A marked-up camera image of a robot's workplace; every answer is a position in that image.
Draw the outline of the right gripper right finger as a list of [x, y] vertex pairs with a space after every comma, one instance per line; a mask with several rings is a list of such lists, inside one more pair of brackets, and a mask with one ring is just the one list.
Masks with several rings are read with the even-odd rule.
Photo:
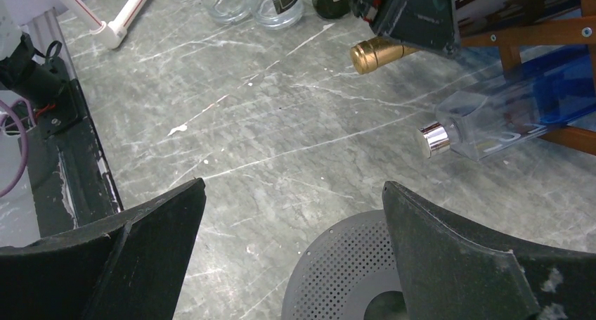
[[490, 229], [387, 181], [384, 213], [411, 319], [594, 319], [595, 255]]

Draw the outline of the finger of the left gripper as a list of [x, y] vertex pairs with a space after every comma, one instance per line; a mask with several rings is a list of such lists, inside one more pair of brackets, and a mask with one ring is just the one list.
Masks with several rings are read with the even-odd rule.
[[461, 48], [454, 0], [349, 0], [353, 14], [395, 44], [444, 57]]

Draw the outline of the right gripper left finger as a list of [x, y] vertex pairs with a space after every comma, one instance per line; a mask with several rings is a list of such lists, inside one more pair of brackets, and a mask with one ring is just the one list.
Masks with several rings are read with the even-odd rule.
[[202, 179], [1, 249], [2, 319], [171, 319], [206, 204]]

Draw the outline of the large clear bottle white stopper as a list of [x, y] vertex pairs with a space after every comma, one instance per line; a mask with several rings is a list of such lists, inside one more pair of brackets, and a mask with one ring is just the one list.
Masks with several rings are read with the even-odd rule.
[[302, 0], [254, 0], [252, 15], [256, 22], [268, 30], [281, 30], [293, 26], [303, 16]]

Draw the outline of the brown bottle gold foil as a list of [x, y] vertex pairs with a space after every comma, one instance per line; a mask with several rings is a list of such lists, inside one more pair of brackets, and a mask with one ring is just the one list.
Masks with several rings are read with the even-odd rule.
[[416, 48], [375, 37], [351, 47], [349, 55], [357, 73], [364, 75], [415, 52]]

